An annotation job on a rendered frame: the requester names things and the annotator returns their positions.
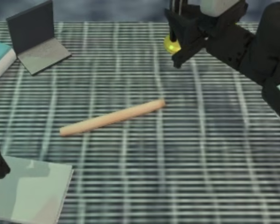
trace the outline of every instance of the wooden stick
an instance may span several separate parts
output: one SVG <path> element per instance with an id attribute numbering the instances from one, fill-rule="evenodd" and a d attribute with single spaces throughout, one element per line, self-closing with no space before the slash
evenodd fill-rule
<path id="1" fill-rule="evenodd" d="M 155 101 L 151 101 L 138 106 L 133 106 L 121 111 L 116 111 L 93 119 L 84 120 L 60 128 L 60 135 L 67 136 L 91 131 L 99 127 L 103 127 L 106 125 L 110 125 L 116 122 L 120 122 L 123 120 L 131 119 L 133 117 L 153 112 L 155 110 L 161 109 L 165 105 L 166 103 L 164 99 L 158 99 Z"/>

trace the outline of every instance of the yellow ball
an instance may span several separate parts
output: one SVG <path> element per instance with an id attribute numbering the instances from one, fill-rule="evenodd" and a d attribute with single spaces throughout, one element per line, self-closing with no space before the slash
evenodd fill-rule
<path id="1" fill-rule="evenodd" d="M 164 39 L 164 47 L 166 51 L 168 51 L 170 54 L 175 54 L 177 51 L 181 49 L 181 46 L 179 45 L 178 41 L 172 42 L 170 40 L 170 35 L 167 35 Z"/>

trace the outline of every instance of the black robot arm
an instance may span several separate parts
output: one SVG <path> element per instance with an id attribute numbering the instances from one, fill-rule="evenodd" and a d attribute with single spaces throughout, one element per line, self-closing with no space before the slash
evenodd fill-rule
<path id="1" fill-rule="evenodd" d="M 172 56 L 180 68 L 202 48 L 218 60 L 263 87 L 263 99 L 280 116 L 280 2 L 269 5 L 256 34 L 235 24 L 246 13 L 241 0 L 219 17 L 196 13 L 187 19 L 184 11 L 176 15 L 165 11 L 169 26 L 176 34 L 181 50 Z"/>

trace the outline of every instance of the striped surface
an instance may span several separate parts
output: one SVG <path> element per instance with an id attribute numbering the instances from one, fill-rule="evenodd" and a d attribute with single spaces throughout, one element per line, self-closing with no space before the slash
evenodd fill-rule
<path id="1" fill-rule="evenodd" d="M 2 153 L 74 166 L 61 224 L 280 224 L 280 120 L 258 86 L 204 52 L 173 68 L 167 32 L 57 24 L 72 58 L 35 77 L 16 62 L 0 79 Z M 5 23 L 0 41 L 10 43 Z M 164 110 L 58 136 L 161 97 Z"/>

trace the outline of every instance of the slatted floor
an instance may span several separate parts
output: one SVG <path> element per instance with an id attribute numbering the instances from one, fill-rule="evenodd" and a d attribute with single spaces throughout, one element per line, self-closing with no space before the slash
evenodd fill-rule
<path id="1" fill-rule="evenodd" d="M 0 79 L 2 153 L 74 166 L 61 224 L 280 224 L 280 120 L 257 85 L 205 52 L 173 68 L 167 32 L 56 24 L 72 58 L 35 77 L 16 62 Z M 10 43 L 5 23 L 0 41 Z M 58 136 L 161 97 L 164 110 Z"/>

